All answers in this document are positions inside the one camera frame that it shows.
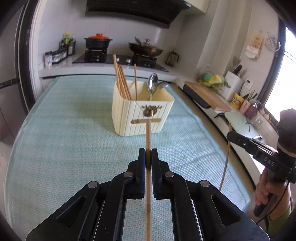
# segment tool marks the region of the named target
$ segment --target range hood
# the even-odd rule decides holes
[[[121,16],[169,28],[178,14],[191,7],[183,0],[87,0],[86,16]]]

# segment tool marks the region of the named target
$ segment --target refrigerator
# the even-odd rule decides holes
[[[0,7],[0,141],[12,145],[35,103],[29,76],[30,23],[38,0]]]

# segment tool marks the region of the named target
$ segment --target cutting board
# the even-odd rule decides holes
[[[225,104],[213,91],[199,83],[185,81],[196,94],[206,101],[214,110],[231,111],[231,108]]]

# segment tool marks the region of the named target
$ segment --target cream utensil holder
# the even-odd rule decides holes
[[[135,82],[127,81],[132,101],[122,98],[116,83],[114,84],[112,119],[115,132],[120,136],[136,136],[145,134],[145,119],[151,119],[151,133],[161,131],[166,118],[173,106],[174,98],[163,88],[158,89],[147,101],[150,92],[147,82],[137,81],[136,99]]]

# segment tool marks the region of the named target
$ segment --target metal screw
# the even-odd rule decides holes
[[[207,188],[207,187],[210,185],[210,183],[209,183],[208,181],[206,181],[206,180],[202,180],[202,181],[200,182],[200,185],[201,185],[202,187]]]
[[[98,186],[98,183],[95,181],[89,182],[89,188],[96,188]]]
[[[125,172],[123,175],[124,175],[124,177],[132,177],[133,173],[132,172]]]
[[[165,173],[165,176],[166,177],[173,177],[174,176],[174,173],[173,172],[166,172]]]

